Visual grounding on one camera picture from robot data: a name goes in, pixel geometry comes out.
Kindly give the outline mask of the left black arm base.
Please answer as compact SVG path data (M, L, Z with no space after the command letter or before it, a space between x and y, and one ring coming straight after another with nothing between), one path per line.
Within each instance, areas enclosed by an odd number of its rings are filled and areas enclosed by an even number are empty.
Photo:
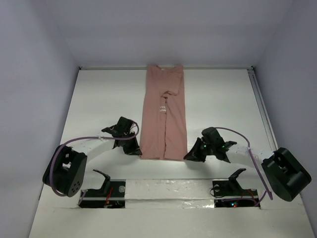
M104 177L101 188L89 188L81 191L78 206L80 208L125 208L126 180L111 180L110 176L99 171Z

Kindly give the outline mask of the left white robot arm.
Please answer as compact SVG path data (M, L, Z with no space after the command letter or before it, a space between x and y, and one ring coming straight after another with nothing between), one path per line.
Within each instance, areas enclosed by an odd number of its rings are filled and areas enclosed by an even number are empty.
M128 120L106 127L98 135L77 137L60 144L44 172L43 184L57 196L73 197L83 185L89 161L117 147L123 148L126 155L140 155L139 132L139 125Z

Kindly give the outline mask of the pink printed t-shirt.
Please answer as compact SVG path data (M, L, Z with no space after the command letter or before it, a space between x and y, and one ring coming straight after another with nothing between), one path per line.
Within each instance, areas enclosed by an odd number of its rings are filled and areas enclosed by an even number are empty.
M183 66L147 67L140 148L142 159L182 161L187 154Z

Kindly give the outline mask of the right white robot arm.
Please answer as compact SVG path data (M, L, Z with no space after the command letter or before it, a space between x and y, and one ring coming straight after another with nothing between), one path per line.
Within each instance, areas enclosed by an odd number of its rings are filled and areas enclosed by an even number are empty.
M216 139L208 141L197 138L193 148L184 160L204 162L207 156L218 160L255 167L263 172L272 191L284 201L292 201L312 181L310 174L286 148L276 151L251 150L250 147L234 141Z

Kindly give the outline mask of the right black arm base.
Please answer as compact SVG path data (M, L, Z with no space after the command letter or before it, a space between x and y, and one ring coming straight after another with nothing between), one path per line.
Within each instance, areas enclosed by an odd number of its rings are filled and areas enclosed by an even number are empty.
M243 189L237 181L245 170L238 169L225 180L212 181L210 195L215 208L261 207L257 190Z

